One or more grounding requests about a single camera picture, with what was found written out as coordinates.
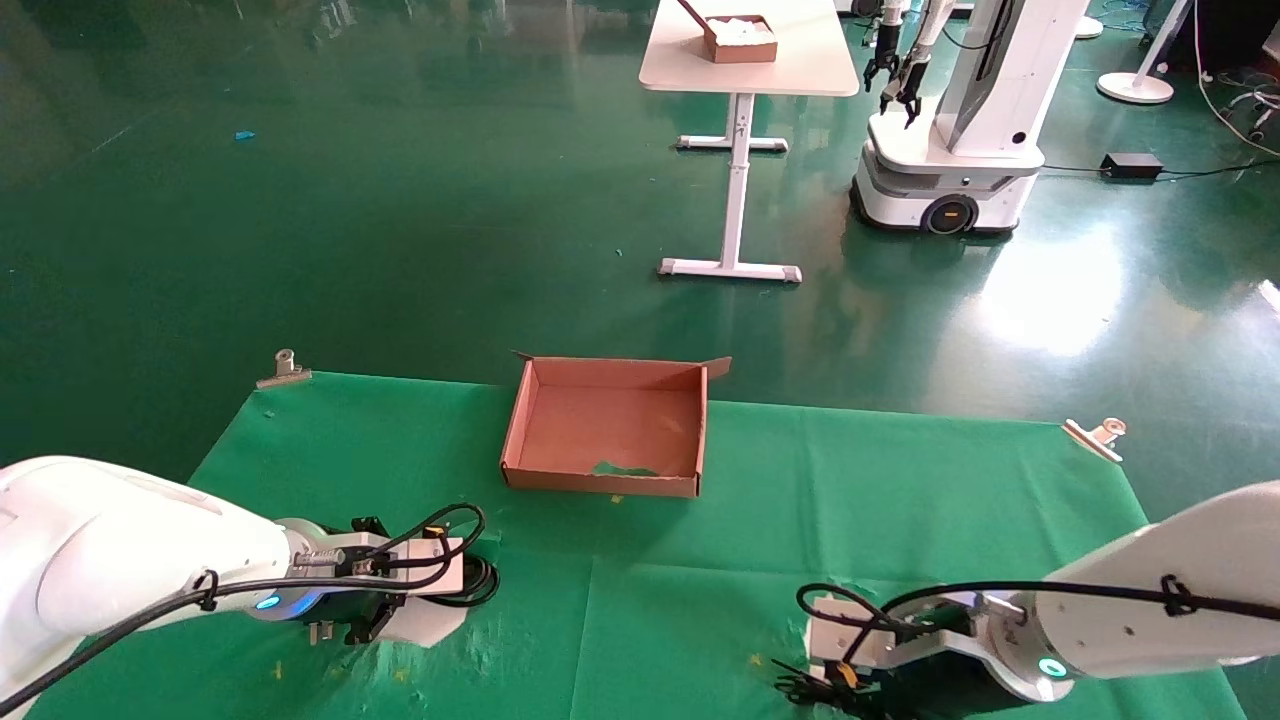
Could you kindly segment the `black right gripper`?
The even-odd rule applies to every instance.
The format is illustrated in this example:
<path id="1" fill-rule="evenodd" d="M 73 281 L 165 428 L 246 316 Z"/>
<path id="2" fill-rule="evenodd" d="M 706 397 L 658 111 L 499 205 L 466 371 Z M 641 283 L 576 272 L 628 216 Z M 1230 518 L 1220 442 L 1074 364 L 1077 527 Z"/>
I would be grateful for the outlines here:
<path id="1" fill-rule="evenodd" d="M 855 719 L 970 719 L 1004 710 L 1004 688 L 978 659 L 945 650 L 893 669 L 828 675 L 828 705 Z"/>

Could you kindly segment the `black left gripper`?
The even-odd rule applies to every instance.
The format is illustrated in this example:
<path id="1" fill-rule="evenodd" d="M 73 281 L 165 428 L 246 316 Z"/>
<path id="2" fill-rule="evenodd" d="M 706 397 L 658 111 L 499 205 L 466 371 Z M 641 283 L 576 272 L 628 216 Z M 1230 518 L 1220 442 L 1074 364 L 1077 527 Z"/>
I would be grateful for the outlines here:
<path id="1" fill-rule="evenodd" d="M 378 516 L 353 518 L 351 528 L 357 533 L 369 533 L 389 538 L 389 530 Z M 369 644 L 384 630 L 393 615 L 404 606 L 408 597 L 383 591 L 343 591 L 328 594 L 323 600 L 323 620 L 347 623 L 343 643 L 347 646 Z"/>

